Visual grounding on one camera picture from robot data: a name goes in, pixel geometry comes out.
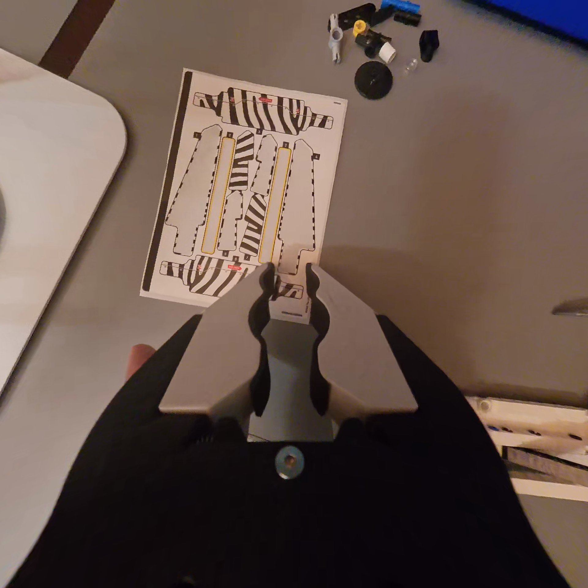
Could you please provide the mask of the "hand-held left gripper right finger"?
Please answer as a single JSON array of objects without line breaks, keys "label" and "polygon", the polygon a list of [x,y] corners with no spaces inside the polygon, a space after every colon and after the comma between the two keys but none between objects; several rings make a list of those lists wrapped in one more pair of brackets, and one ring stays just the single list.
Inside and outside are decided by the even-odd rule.
[{"label": "hand-held left gripper right finger", "polygon": [[313,345],[310,395],[330,419],[413,413],[417,401],[376,312],[314,263],[306,265]]}]

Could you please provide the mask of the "blue storage bin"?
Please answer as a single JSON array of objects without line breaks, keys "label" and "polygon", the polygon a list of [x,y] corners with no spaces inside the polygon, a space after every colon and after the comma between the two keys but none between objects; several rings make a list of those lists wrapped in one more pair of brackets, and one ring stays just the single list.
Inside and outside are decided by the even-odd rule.
[{"label": "blue storage bin", "polygon": [[587,1],[469,1],[521,25],[587,48]]}]

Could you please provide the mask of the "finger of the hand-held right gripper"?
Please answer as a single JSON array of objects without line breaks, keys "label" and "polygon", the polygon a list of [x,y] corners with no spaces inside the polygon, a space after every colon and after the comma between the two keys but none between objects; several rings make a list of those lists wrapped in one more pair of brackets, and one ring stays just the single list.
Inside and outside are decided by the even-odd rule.
[{"label": "finger of the hand-held right gripper", "polygon": [[554,316],[571,316],[586,318],[588,308],[587,298],[578,298],[562,301],[553,308]]}]

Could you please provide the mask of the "zebra sticker sheet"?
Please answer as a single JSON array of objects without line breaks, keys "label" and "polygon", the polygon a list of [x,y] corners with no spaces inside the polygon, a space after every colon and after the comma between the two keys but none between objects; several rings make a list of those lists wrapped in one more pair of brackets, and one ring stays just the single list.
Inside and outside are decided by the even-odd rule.
[{"label": "zebra sticker sheet", "polygon": [[348,101],[184,69],[140,295],[209,307],[259,265],[307,325]]}]

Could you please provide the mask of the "white toy beam assembly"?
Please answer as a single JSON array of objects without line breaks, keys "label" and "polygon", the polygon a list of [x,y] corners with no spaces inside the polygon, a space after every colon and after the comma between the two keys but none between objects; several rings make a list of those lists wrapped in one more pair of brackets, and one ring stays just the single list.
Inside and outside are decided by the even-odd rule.
[{"label": "white toy beam assembly", "polygon": [[587,410],[467,397],[519,495],[587,503]]}]

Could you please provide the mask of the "silver monitor stand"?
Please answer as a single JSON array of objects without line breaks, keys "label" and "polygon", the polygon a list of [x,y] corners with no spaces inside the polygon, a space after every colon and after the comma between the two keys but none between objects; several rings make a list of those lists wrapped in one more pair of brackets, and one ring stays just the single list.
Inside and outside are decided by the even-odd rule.
[{"label": "silver monitor stand", "polygon": [[126,151],[105,98],[1,49],[1,388]]}]

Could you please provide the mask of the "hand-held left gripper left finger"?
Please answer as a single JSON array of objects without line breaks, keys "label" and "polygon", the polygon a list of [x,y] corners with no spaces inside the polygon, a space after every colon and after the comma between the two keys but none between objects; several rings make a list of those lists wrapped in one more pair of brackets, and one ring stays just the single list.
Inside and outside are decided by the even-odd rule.
[{"label": "hand-held left gripper left finger", "polygon": [[261,416],[270,394],[266,342],[273,263],[263,263],[212,304],[160,402],[162,413],[209,418]]}]

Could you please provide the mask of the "pile of small toy bricks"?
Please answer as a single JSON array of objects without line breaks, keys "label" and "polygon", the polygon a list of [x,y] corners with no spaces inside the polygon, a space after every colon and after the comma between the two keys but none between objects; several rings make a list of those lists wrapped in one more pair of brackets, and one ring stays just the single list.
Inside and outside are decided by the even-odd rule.
[{"label": "pile of small toy bricks", "polygon": [[365,99],[380,100],[389,94],[393,86],[389,64],[396,57],[397,51],[392,38],[377,30],[379,25],[388,20],[418,27],[422,20],[420,5],[412,1],[382,1],[377,8],[369,2],[329,16],[328,47],[333,64],[338,65],[341,62],[346,31],[352,32],[354,44],[367,57],[367,61],[358,67],[354,77],[355,88]]}]

